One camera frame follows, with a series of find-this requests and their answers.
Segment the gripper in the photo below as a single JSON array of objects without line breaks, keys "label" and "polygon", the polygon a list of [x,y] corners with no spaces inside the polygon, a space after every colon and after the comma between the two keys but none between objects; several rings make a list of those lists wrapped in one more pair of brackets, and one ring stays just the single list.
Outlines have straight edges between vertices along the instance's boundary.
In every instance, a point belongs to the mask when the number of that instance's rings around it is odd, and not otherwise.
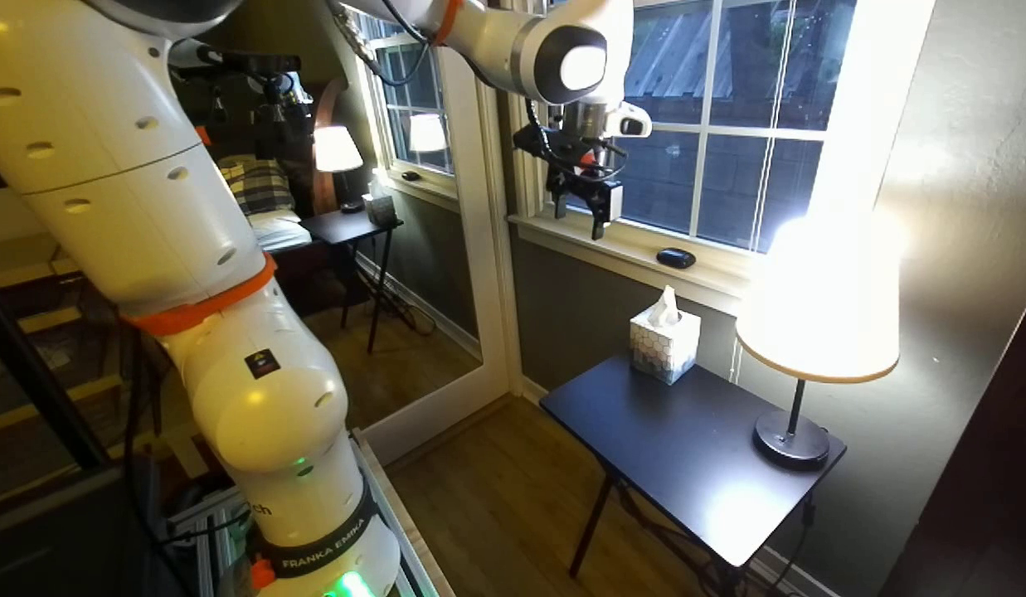
[{"label": "gripper", "polygon": [[618,176],[626,165],[626,151],[607,140],[563,137],[557,150],[562,172],[554,167],[547,170],[553,216],[566,218],[568,200],[575,197],[591,212],[590,238],[601,240],[610,220],[622,217],[623,189]]}]

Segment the patterned tissue box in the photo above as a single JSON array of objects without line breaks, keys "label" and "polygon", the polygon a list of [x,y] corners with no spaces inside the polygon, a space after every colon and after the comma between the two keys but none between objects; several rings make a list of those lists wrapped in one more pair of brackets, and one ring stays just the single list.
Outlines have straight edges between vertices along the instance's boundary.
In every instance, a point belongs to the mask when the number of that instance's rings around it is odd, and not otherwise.
[{"label": "patterned tissue box", "polygon": [[679,311],[677,321],[657,328],[648,311],[630,319],[631,366],[671,386],[690,370],[698,354],[701,318]]}]

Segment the table lamp with white shade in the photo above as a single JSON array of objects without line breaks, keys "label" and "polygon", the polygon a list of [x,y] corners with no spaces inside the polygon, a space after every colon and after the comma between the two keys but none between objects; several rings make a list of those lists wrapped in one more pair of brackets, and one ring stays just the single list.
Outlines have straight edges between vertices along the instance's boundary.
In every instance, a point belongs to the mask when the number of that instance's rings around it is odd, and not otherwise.
[{"label": "table lamp with white shade", "polygon": [[756,419],[764,457],[792,469],[823,466],[829,434],[802,415],[808,383],[853,385],[895,370],[905,249],[903,230],[880,211],[816,211],[778,228],[736,320],[744,351],[796,381],[788,410]]}]

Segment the white tissue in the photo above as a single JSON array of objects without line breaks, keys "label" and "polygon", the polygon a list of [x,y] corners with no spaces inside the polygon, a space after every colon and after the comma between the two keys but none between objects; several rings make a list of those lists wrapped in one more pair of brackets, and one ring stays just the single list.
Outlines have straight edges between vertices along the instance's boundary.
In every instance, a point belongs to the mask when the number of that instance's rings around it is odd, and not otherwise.
[{"label": "white tissue", "polygon": [[660,298],[649,307],[646,321],[653,329],[671,328],[678,324],[681,317],[674,288],[665,286]]}]

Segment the window with white frame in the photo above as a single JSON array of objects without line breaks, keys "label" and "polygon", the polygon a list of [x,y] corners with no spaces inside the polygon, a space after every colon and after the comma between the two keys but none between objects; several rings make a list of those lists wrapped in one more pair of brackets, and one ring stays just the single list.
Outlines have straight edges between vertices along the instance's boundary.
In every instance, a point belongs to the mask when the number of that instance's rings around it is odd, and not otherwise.
[{"label": "window with white frame", "polygon": [[[936,0],[634,0],[624,90],[648,110],[630,140],[623,218],[590,239],[573,206],[554,218],[542,174],[525,177],[513,215],[515,296],[523,313],[585,313],[614,303],[574,289],[543,256],[733,316],[778,228],[816,211],[869,211],[881,189]],[[657,264],[663,248],[696,264]]]}]

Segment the white framed mirror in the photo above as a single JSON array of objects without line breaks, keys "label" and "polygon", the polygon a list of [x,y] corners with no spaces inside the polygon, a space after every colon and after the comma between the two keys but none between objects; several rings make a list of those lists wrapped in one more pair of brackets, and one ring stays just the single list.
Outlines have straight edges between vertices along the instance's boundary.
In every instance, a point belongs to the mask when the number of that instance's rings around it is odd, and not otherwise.
[{"label": "white framed mirror", "polygon": [[336,208],[342,199],[361,199],[369,185],[391,194],[402,226],[383,233],[374,245],[358,243],[357,265],[366,268],[366,284],[373,289],[383,287],[391,269],[396,291],[421,307],[440,330],[438,340],[403,358],[387,380],[403,383],[435,370],[443,379],[399,409],[387,409],[363,431],[377,460],[392,464],[422,451],[510,390],[515,347],[503,298],[510,261],[501,215],[497,98],[467,61],[447,48],[435,50],[430,72],[433,90],[443,99],[444,153],[455,172],[397,182],[396,175],[410,167],[396,165],[394,151],[385,144],[394,138],[391,111],[382,106],[381,83],[339,31],[331,1],[297,0],[309,23],[298,38],[310,41],[309,64],[326,67],[324,83],[333,86],[317,102],[317,124],[345,126],[350,138],[342,143],[324,133],[316,154],[330,163],[357,153],[363,165],[346,172],[317,171],[317,206]]}]

